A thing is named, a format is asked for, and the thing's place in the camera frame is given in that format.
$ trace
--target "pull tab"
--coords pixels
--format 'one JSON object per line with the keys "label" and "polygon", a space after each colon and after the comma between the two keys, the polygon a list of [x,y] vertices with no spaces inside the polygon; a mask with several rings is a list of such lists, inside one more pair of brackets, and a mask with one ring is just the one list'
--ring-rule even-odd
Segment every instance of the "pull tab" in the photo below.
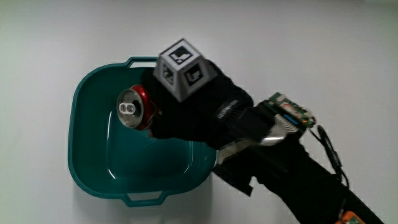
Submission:
{"label": "pull tab", "polygon": [[119,111],[122,114],[134,114],[136,112],[136,106],[132,103],[121,103],[119,104]]}

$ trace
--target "black sleeve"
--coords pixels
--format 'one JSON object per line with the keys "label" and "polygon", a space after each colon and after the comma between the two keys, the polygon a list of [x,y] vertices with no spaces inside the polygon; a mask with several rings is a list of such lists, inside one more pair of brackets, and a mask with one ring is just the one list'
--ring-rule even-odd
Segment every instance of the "black sleeve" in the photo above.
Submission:
{"label": "black sleeve", "polygon": [[345,211],[354,212],[366,224],[382,223],[336,175],[311,159],[298,140],[272,147],[252,146],[226,165],[247,167],[246,174],[256,176],[260,184],[277,194],[300,223],[334,224],[346,195]]}

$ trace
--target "red soda can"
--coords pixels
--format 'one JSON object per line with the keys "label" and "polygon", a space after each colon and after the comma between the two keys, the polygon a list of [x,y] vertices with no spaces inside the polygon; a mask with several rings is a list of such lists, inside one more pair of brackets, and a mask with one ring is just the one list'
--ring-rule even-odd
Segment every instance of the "red soda can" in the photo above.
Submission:
{"label": "red soda can", "polygon": [[141,84],[137,84],[119,95],[117,111],[123,125],[145,130],[152,124],[157,107],[147,90]]}

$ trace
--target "orange tag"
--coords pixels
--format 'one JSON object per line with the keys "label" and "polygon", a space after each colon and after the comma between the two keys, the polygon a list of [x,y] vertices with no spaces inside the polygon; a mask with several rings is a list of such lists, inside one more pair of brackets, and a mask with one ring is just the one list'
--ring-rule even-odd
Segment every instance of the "orange tag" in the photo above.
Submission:
{"label": "orange tag", "polygon": [[344,224],[365,224],[355,213],[351,211],[347,211],[343,215]]}

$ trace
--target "teal plastic basin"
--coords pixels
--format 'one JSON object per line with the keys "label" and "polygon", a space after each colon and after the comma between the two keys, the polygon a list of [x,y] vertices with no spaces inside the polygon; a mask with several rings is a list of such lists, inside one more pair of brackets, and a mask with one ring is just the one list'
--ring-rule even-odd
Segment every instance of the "teal plastic basin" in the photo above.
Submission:
{"label": "teal plastic basin", "polygon": [[[77,186],[100,198],[118,198],[128,207],[160,205],[168,195],[199,186],[210,174],[216,151],[202,142],[154,139],[147,131],[119,121],[119,94],[140,82],[152,67],[131,68],[156,57],[131,57],[90,72],[73,97],[68,138],[68,166]],[[157,198],[131,195],[159,192]]]}

